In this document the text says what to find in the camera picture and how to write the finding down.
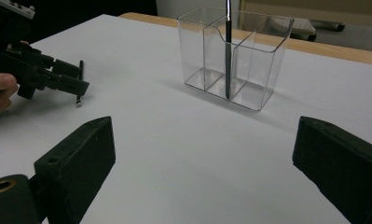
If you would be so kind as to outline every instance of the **white table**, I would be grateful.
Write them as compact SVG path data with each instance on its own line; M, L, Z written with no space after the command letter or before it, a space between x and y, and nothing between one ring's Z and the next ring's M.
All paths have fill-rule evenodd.
M292 163L300 116L372 144L372 65L287 50L276 92L248 111L183 83L176 28L102 15L33 44L85 62L83 105L13 97L0 116L0 177L84 122L113 119L117 163L82 223L349 223Z

